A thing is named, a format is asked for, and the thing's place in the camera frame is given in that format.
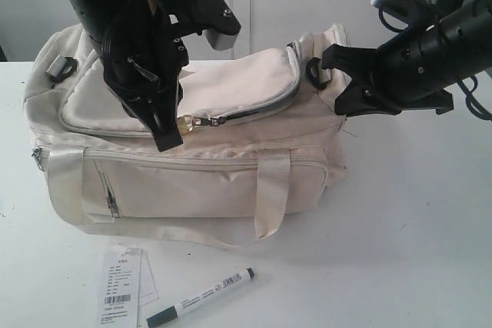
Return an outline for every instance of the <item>cream duffel bag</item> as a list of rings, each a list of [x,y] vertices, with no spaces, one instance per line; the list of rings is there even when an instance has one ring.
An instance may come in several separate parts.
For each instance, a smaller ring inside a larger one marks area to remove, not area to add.
[[[332,43],[347,44],[340,25],[286,49],[185,71],[178,116],[216,127],[196,127],[182,146],[159,153],[107,89],[81,26],[54,35],[24,104],[56,213],[89,234],[232,247],[271,236],[286,213],[315,209],[346,172],[337,136],[345,117],[334,99],[348,77],[332,71],[323,91],[305,77],[307,61]],[[53,85],[46,71],[59,56],[78,69]]]

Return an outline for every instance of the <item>zippered pocket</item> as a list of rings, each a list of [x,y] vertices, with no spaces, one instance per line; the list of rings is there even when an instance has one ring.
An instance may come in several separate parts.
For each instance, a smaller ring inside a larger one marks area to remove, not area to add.
[[[268,49],[182,79],[184,98],[178,107],[181,132],[240,124],[288,108],[301,83],[296,45],[292,43],[284,51]],[[78,83],[62,103],[60,122],[71,131],[85,134],[150,137],[108,91],[102,80],[102,66],[94,61],[84,66]]]
[[[37,150],[45,167],[49,151]],[[84,212],[108,217],[248,217],[254,214],[258,157],[202,160],[146,157],[88,149],[84,156]],[[322,147],[291,151],[287,212],[314,209],[327,182]]]

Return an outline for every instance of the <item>barcode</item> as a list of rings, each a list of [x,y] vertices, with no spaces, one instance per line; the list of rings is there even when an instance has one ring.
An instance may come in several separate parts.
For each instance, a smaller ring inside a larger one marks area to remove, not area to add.
[[[226,280],[223,280],[222,281],[222,288],[229,287],[230,285],[238,282],[241,279],[242,279],[242,277],[241,277],[241,275],[239,273],[238,274],[235,274],[234,276],[229,277]]]
[[[109,303],[126,303],[130,299],[131,295],[110,296],[105,298],[105,305]]]

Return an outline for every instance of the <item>black cable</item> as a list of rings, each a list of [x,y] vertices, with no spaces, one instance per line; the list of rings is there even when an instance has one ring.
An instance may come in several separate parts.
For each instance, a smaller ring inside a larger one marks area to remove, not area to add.
[[[383,24],[383,26],[385,28],[387,28],[388,30],[392,31],[392,32],[396,32],[397,34],[399,34],[400,32],[403,32],[405,31],[404,29],[402,28],[396,28],[392,25],[390,25],[387,21],[386,21],[386,18],[384,18],[384,4],[381,5],[381,7],[379,8],[378,12],[377,12],[377,15],[379,16],[379,20],[381,21],[381,23]]]
[[[474,87],[470,90],[463,80],[460,78],[460,74],[458,71],[454,68],[453,64],[453,58],[449,55],[448,47],[446,43],[449,43],[447,40],[446,36],[444,35],[440,23],[435,22],[434,27],[436,28],[436,34],[437,34],[437,43],[439,44],[440,49],[444,53],[444,57],[447,61],[448,68],[451,70],[453,79],[457,83],[457,85],[460,87],[462,92],[465,94],[465,103],[467,105],[468,110],[473,114],[475,117],[483,120],[483,121],[492,121],[492,114],[484,108],[480,102],[474,97],[473,93],[477,90],[478,88],[478,80],[476,76],[471,76],[471,80],[474,82]]]

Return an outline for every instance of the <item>black marker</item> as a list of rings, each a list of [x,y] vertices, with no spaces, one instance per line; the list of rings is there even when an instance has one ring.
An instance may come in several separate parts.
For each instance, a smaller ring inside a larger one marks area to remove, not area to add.
[[[148,328],[156,328],[162,324],[171,322],[180,316],[195,310],[197,307],[212,301],[215,297],[223,294],[226,290],[230,290],[230,287],[240,286],[245,284],[254,277],[254,272],[251,268],[247,268],[242,272],[236,273],[234,276],[226,278],[220,283],[216,283],[214,286],[210,287],[202,293],[190,297],[174,306],[169,307],[163,312],[151,316],[147,319]]]

